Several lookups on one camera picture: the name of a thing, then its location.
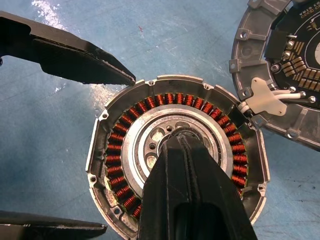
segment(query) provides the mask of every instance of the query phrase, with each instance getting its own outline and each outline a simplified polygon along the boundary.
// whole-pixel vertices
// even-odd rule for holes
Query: gold terminal
[[[315,91],[319,92],[320,91],[320,82],[318,82],[318,84],[315,87]]]
[[[307,68],[304,72],[304,77],[307,78],[309,76],[309,73],[311,72],[311,69],[310,68]]]
[[[305,65],[304,61],[300,61],[294,65],[294,68],[300,67],[301,65]]]
[[[295,71],[289,71],[289,72],[287,72],[286,74],[285,74],[285,76],[286,77],[289,77],[289,76],[291,76],[291,75],[293,75],[293,74],[295,74]]]
[[[309,89],[313,90],[316,86],[317,82],[316,81],[313,81],[309,87]]]
[[[306,82],[306,79],[305,79],[305,78],[302,78],[301,81],[300,81],[300,83],[299,83],[299,87],[302,88],[303,85],[305,84],[305,82]]]
[[[297,72],[300,72],[300,71],[302,71],[302,70],[304,70],[304,69],[306,69],[307,67],[306,67],[306,65],[303,65],[303,66],[301,66],[301,67],[298,67],[297,69],[296,69],[296,71]]]
[[[283,64],[281,67],[282,67],[282,69],[285,69],[286,67],[289,67],[289,66],[291,66],[291,62],[287,62],[287,63],[285,63],[285,64]]]
[[[315,76],[315,74],[316,74],[316,70],[312,70],[311,72],[310,72],[310,75],[309,75],[309,78],[310,79],[313,79],[314,78],[314,76]]]
[[[285,69],[283,69],[283,72],[284,73],[287,73],[287,72],[289,72],[289,71],[291,71],[291,70],[293,70],[294,68],[292,67],[292,66],[290,66],[290,67],[287,67],[287,68],[285,68]]]
[[[292,60],[292,62],[295,64],[299,61],[302,61],[302,57],[297,57],[296,59]]]
[[[309,88],[309,85],[311,83],[311,80],[307,80],[305,85],[303,86],[305,89]]]

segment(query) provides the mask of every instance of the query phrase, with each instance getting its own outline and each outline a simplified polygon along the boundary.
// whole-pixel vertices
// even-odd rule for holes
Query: metal plate
[[[263,58],[263,53],[272,25],[290,2],[289,0],[250,0],[248,2],[248,9],[235,35],[229,61],[229,70],[241,101],[251,97],[251,84],[255,77],[265,80],[270,89],[278,88],[270,71],[271,63]],[[320,151],[320,111],[318,109],[289,104],[284,116],[261,112],[254,116],[254,119],[259,120],[257,125],[264,125],[279,135]]]

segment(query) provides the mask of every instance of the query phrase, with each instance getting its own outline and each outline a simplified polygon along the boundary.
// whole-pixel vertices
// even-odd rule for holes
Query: copper winding
[[[120,152],[122,145],[117,144],[108,144],[107,150],[113,151],[113,152]]]
[[[126,114],[123,114],[121,117],[120,117],[120,122],[124,123],[124,124],[127,124],[127,125],[131,125],[134,123],[134,121]]]
[[[109,137],[108,140],[110,142],[122,142],[124,140],[124,138],[125,138],[124,136],[113,132],[113,133],[110,134],[110,137]]]
[[[135,217],[135,219],[139,219],[141,213],[141,203],[135,208],[135,210],[132,213],[132,216]]]
[[[211,103],[206,102],[202,108],[202,112],[209,114],[213,108],[214,108],[214,106]]]
[[[121,164],[120,155],[108,155],[105,157],[105,163],[110,164]]]
[[[222,127],[222,126],[226,125],[227,123],[229,123],[229,121],[230,121],[230,119],[228,116],[223,116],[217,121],[217,123]]]
[[[233,153],[244,153],[246,151],[245,145],[242,143],[232,145],[231,148]]]
[[[161,94],[155,95],[154,99],[157,106],[161,106],[165,104],[164,96],[162,96]]]
[[[119,189],[118,191],[116,191],[114,193],[114,195],[118,198],[118,199],[122,199],[123,197],[125,197],[126,195],[128,195],[131,192],[130,187],[124,186],[123,188]]]
[[[111,166],[106,169],[107,175],[117,175],[122,173],[122,168],[121,166]]]
[[[136,108],[137,108],[138,110],[140,110],[140,112],[141,112],[142,114],[144,114],[146,111],[148,111],[148,108],[147,108],[147,106],[145,105],[145,103],[144,103],[143,101],[138,102],[138,103],[136,104]]]
[[[214,120],[218,120],[222,114],[222,111],[219,108],[215,108],[212,113],[210,114],[210,117],[212,117]]]
[[[201,110],[202,105],[204,104],[204,100],[202,98],[197,97],[194,100],[193,107]]]
[[[247,180],[242,176],[232,175],[231,179],[235,184],[237,184],[243,188],[246,186]]]
[[[151,96],[148,96],[145,99],[146,105],[148,106],[149,109],[153,109],[156,107],[156,103],[154,101],[154,99]]]
[[[137,200],[136,196],[132,195],[127,200],[125,200],[125,202],[123,203],[123,206],[125,207],[125,209],[129,210],[135,204],[136,200]]]
[[[140,116],[140,113],[137,111],[137,109],[135,109],[134,107],[131,107],[128,110],[128,113],[134,118],[137,119]]]
[[[176,93],[174,102],[176,104],[184,104],[184,95],[182,93]]]
[[[230,123],[226,127],[223,128],[225,134],[233,134],[237,130],[237,127],[234,123]]]
[[[194,96],[186,95],[184,98],[184,105],[192,106],[193,103],[194,103]]]
[[[233,161],[238,164],[247,164],[248,163],[248,157],[244,154],[236,154],[233,155]]]
[[[164,95],[165,104],[173,104],[174,103],[174,95],[172,93],[166,93]]]
[[[238,174],[248,175],[248,168],[246,166],[233,165],[233,171]]]
[[[129,128],[121,123],[117,123],[114,125],[113,129],[119,133],[126,134]]]
[[[228,136],[228,140],[231,144],[236,144],[236,143],[242,141],[242,137],[241,137],[240,133],[235,133],[231,136]]]
[[[126,180],[125,180],[124,176],[118,176],[116,178],[113,178],[113,179],[109,180],[109,185],[113,189],[114,187],[124,183],[125,181]]]

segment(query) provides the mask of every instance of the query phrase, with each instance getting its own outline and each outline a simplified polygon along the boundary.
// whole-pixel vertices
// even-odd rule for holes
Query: center hole
[[[149,148],[151,150],[155,150],[156,149],[156,145],[154,143],[150,143]]]
[[[166,130],[167,130],[168,132],[171,132],[171,131],[172,131],[172,126],[166,126]]]

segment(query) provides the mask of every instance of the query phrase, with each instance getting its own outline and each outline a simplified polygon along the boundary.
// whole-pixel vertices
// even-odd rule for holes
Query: mounting hole
[[[248,95],[249,95],[248,90],[244,90],[243,93],[242,93],[242,95],[243,95],[243,96],[248,96]]]
[[[244,39],[247,37],[247,33],[245,31],[243,31],[241,34],[240,34],[240,38]]]
[[[166,128],[165,128],[168,132],[171,132],[172,131],[172,126],[166,126]]]
[[[154,143],[150,143],[150,144],[149,144],[149,148],[150,148],[151,150],[155,150],[155,149],[156,149],[156,145],[155,145]]]
[[[120,209],[119,208],[115,208],[113,210],[113,212],[114,212],[115,215],[118,215],[120,213]]]

